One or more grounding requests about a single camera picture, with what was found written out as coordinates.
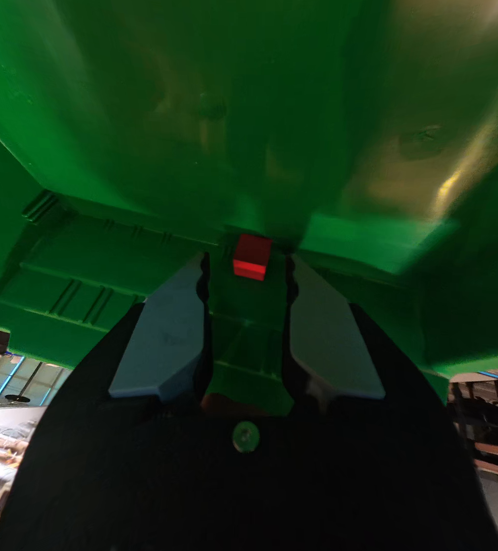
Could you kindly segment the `small red cube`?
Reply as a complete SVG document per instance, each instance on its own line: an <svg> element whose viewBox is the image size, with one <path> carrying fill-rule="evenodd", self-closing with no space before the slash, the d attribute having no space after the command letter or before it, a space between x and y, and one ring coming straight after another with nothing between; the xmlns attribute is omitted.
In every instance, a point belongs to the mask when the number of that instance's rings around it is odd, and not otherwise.
<svg viewBox="0 0 498 551"><path fill-rule="evenodd" d="M232 260L234 275L264 281L272 244L269 238L241 234Z"/></svg>

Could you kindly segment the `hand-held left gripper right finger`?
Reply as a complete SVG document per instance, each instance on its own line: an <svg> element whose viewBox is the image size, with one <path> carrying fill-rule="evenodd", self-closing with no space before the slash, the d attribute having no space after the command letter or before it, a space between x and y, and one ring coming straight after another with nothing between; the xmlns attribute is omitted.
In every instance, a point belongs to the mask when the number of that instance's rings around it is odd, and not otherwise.
<svg viewBox="0 0 498 551"><path fill-rule="evenodd" d="M382 401L386 392L350 302L307 263L285 257L281 380L296 407L320 414L340 398Z"/></svg>

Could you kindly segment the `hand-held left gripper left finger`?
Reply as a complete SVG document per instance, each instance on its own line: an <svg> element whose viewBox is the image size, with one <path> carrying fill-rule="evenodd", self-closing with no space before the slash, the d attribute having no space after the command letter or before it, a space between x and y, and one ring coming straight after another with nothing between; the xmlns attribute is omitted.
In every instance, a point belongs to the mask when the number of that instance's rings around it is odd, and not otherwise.
<svg viewBox="0 0 498 551"><path fill-rule="evenodd" d="M200 402L213 375L209 253L198 253L145 301L108 392Z"/></svg>

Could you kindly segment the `green plastic bin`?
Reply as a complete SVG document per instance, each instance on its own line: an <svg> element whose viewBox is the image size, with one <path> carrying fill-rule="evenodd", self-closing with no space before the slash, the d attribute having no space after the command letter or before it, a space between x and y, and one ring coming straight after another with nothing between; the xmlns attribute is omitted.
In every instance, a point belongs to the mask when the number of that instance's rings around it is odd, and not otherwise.
<svg viewBox="0 0 498 551"><path fill-rule="evenodd" d="M211 392L287 412L290 252L442 400L498 369L498 1L0 1L8 349L73 369L204 251Z"/></svg>

